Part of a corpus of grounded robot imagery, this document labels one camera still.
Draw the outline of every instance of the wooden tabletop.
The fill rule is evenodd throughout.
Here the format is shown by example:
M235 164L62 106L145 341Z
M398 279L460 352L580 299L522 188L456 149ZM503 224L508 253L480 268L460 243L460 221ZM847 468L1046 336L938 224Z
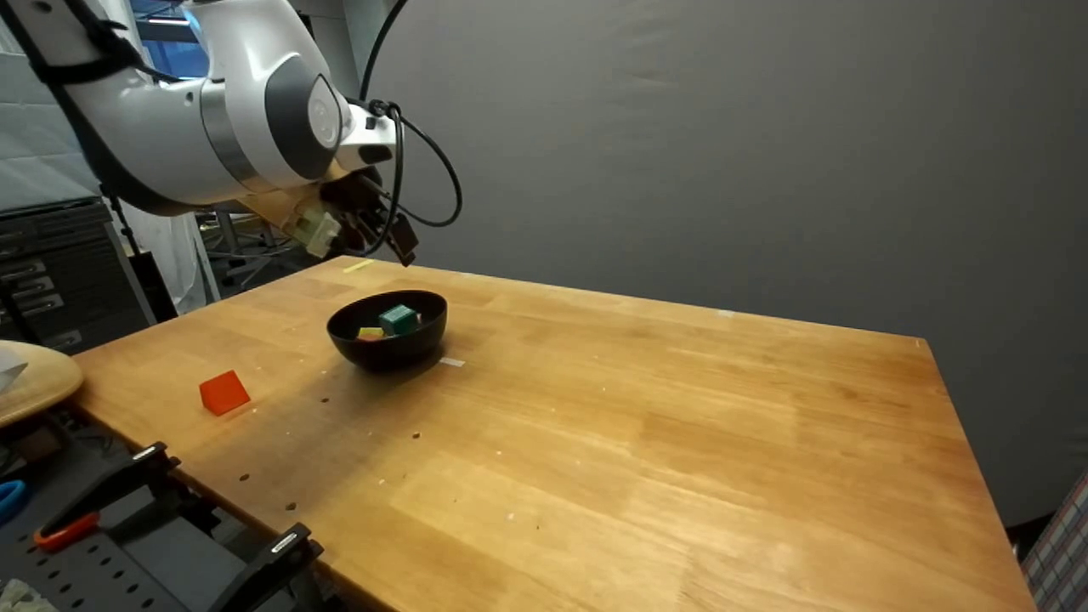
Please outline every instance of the wooden tabletop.
M80 369L67 352L15 341L0 341L0 345L26 364L12 384L0 392L0 429L30 418L79 392Z
M447 299L437 364L334 349L384 287ZM1034 607L915 336L334 257L79 364L89 413L393 607Z

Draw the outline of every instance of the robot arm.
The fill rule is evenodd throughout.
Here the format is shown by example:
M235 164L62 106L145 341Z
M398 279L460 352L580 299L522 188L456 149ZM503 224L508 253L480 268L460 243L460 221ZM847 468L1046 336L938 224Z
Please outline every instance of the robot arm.
M152 213L242 200L270 224L334 221L311 211L325 208L318 183L392 159L392 120L328 86L287 0L188 6L210 56L210 75L188 80L142 64L124 0L2 0L0 13L111 198Z

